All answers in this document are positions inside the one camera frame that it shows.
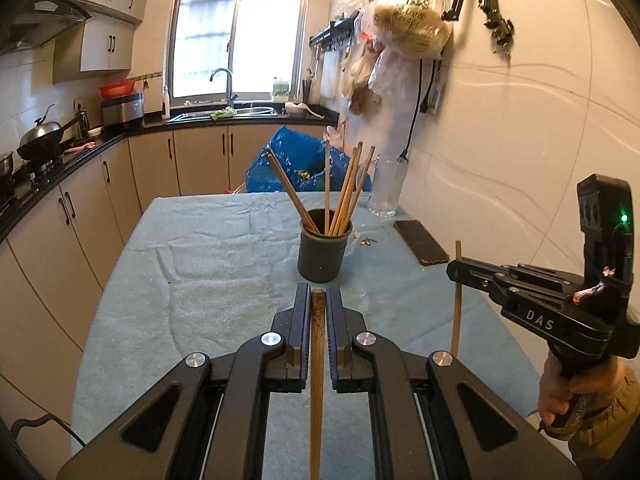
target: range hood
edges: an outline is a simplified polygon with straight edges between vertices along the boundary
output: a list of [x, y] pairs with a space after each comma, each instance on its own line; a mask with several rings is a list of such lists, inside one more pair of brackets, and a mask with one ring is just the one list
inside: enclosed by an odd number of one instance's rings
[[90, 17], [74, 0], [29, 0], [0, 41], [0, 56], [41, 46]]

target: window pane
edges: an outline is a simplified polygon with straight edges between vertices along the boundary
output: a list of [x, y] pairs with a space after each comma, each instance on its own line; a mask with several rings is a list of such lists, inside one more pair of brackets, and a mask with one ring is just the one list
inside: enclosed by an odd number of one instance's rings
[[180, 0], [175, 29], [174, 97], [226, 92], [226, 79], [211, 72], [228, 66], [236, 0]]
[[234, 92], [268, 92], [291, 81], [300, 0], [240, 0], [234, 41]]

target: human hand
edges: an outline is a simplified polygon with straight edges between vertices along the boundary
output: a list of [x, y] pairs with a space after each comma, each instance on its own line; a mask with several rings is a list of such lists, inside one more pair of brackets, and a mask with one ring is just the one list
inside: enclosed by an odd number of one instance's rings
[[607, 407], [625, 376], [622, 359], [617, 356], [577, 374], [571, 380], [562, 377], [561, 372], [560, 361], [549, 352], [540, 377], [538, 395], [538, 413], [546, 426], [553, 424], [556, 415], [567, 412], [574, 394], [596, 394], [587, 407], [589, 412]]

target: sleeve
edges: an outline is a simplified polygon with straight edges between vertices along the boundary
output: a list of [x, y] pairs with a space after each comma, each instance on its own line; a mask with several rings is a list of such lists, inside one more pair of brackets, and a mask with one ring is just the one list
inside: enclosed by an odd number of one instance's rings
[[625, 368], [625, 379], [610, 405], [599, 413], [586, 416], [569, 451], [584, 480], [596, 473], [613, 457], [640, 413], [640, 385], [631, 368]]

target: window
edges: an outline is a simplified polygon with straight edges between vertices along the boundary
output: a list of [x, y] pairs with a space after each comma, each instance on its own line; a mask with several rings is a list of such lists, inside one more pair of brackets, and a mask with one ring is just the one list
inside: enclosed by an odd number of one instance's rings
[[304, 0], [177, 0], [169, 59], [172, 101], [222, 99], [226, 73], [240, 99], [268, 99], [274, 78], [300, 70]]

